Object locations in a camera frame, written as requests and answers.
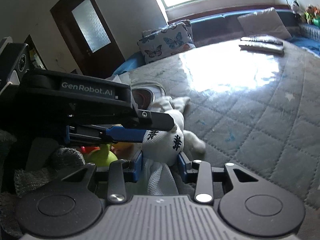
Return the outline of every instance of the gray quilted tablecloth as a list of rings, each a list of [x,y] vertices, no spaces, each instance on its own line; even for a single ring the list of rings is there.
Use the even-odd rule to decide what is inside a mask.
[[[190,96],[185,129],[207,143],[213,166],[235,162],[320,207],[320,59],[285,42],[284,56],[240,51],[238,41],[201,47],[140,67]]]

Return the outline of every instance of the pillow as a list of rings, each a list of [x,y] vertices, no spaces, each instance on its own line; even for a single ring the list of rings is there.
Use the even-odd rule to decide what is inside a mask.
[[[193,34],[192,34],[192,28],[191,28],[191,22],[190,22],[190,20],[180,20],[180,21],[171,23],[171,24],[167,25],[166,27],[155,28],[155,29],[152,29],[152,30],[143,31],[143,32],[142,32],[142,37],[146,37],[146,36],[148,36],[148,35],[150,35],[150,34],[152,34],[152,33],[155,33],[155,32],[157,32],[157,31],[160,31],[160,30],[164,29],[164,28],[167,28],[168,26],[170,27],[171,25],[177,25],[177,24],[180,23],[180,22],[181,22],[181,23],[184,23],[184,24],[186,25],[187,30],[188,30],[188,32],[189,32],[189,34],[190,34],[190,37],[191,37],[191,39],[193,40]]]
[[[291,38],[273,7],[239,16],[238,21],[247,36],[266,34],[283,40]]]
[[[147,64],[195,48],[186,25],[182,22],[149,34],[137,44]]]

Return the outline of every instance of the triangular cutout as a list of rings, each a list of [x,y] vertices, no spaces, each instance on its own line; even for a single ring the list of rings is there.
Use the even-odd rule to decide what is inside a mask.
[[[238,178],[238,180],[240,182],[257,182],[258,180],[251,177],[250,175],[248,175],[247,173],[239,170],[239,169],[234,169],[233,170]]]
[[[84,178],[84,175],[86,174],[88,169],[81,169],[78,170],[72,174],[70,174],[69,176],[65,177],[64,179],[62,179],[62,181],[66,181],[66,182],[81,182]]]

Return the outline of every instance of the door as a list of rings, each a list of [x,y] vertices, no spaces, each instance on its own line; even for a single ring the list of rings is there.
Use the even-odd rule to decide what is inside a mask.
[[[94,0],[60,0],[51,14],[84,75],[107,78],[124,62]]]

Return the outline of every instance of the white star pattern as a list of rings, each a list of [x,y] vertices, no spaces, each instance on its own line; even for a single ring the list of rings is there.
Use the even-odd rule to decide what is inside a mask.
[[[292,99],[294,99],[293,94],[290,94],[290,93],[288,93],[288,92],[285,93],[285,97],[289,100],[289,102],[290,102]]]

